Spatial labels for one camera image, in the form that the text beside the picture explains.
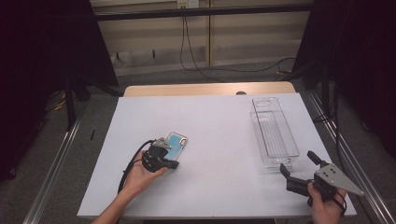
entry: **transparent plastic bin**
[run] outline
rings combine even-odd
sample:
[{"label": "transparent plastic bin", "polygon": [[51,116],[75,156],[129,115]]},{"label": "transparent plastic bin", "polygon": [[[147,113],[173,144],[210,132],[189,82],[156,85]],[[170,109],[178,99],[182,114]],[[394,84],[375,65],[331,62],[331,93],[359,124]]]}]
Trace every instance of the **transparent plastic bin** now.
[{"label": "transparent plastic bin", "polygon": [[250,116],[264,167],[276,168],[280,163],[291,166],[300,153],[279,101],[270,97],[252,102]]}]

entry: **human hand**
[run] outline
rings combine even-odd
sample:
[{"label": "human hand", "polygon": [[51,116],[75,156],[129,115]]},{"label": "human hand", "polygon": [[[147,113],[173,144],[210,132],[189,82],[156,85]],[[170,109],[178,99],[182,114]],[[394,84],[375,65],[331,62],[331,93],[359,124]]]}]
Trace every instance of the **human hand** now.
[{"label": "human hand", "polygon": [[[332,200],[323,202],[320,192],[314,188],[313,183],[308,184],[308,192],[312,197],[312,218],[315,224],[338,224],[342,209]],[[338,189],[338,192],[345,198],[347,192],[344,189]],[[340,204],[344,204],[344,199],[338,195],[334,195],[334,199]]]},{"label": "human hand", "polygon": [[151,182],[162,176],[168,171],[168,168],[163,167],[155,173],[152,173],[143,166],[142,157],[145,151],[140,151],[134,159],[134,165],[125,180],[125,185],[121,191],[127,192],[132,197],[142,193],[149,187]]}]

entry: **white tabletop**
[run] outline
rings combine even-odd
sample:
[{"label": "white tabletop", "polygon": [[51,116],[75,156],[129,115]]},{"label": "white tabletop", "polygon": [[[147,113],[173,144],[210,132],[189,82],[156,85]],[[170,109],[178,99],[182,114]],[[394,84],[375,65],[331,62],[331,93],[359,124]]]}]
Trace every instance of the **white tabletop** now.
[{"label": "white tabletop", "polygon": [[[306,157],[329,155],[298,93],[120,98],[81,207],[97,217],[114,199],[129,160],[146,141],[170,132],[189,138],[175,171],[155,180],[124,211],[127,218],[241,218],[310,216],[307,198],[286,191],[286,179],[262,165],[251,99],[277,97],[300,157],[290,170],[302,179],[318,169]],[[347,198],[346,215],[356,215]]]}]

